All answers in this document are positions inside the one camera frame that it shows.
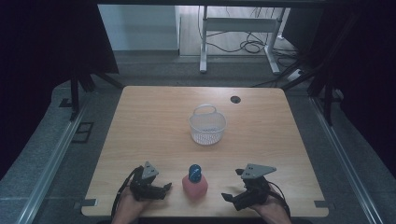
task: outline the white wall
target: white wall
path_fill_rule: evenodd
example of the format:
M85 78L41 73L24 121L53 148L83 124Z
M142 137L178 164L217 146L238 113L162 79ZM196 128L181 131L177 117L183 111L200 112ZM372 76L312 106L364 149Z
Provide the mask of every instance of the white wall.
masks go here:
M178 49L175 6L99 5L113 50Z

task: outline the clear plastic basket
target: clear plastic basket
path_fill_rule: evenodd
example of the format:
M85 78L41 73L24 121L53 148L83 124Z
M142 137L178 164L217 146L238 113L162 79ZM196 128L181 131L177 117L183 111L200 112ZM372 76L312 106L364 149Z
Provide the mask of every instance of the clear plastic basket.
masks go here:
M205 107L212 107L210 113L197 113ZM190 117L190 127L192 139L203 146L210 146L217 143L223 136L227 121L217 109L210 104L199 105L194 109Z

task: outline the blue cap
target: blue cap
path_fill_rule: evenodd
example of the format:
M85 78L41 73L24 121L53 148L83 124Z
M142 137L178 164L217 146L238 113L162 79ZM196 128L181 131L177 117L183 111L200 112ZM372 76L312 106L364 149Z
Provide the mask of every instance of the blue cap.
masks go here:
M198 183L201 181L201 166L194 164L189 169L189 180L192 183Z

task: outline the pink round bottle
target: pink round bottle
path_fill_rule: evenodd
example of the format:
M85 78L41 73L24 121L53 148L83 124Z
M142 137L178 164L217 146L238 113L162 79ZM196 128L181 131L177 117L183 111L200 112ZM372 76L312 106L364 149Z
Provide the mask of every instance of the pink round bottle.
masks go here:
M202 198L207 192L207 181L201 171L201 167L194 164L190 167L189 174L182 180L183 189L192 201Z

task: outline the hand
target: hand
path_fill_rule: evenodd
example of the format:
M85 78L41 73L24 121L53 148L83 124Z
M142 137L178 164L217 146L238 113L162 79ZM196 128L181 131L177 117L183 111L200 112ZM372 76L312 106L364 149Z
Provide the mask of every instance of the hand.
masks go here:
M131 181L127 187L122 191L120 201L117 206L116 215L113 218L112 224L127 224L131 223L139 217L139 215L149 206L151 200L137 201L129 188Z
M268 224L291 224L282 203L273 196L268 195L264 204L254 204L250 208L255 210Z

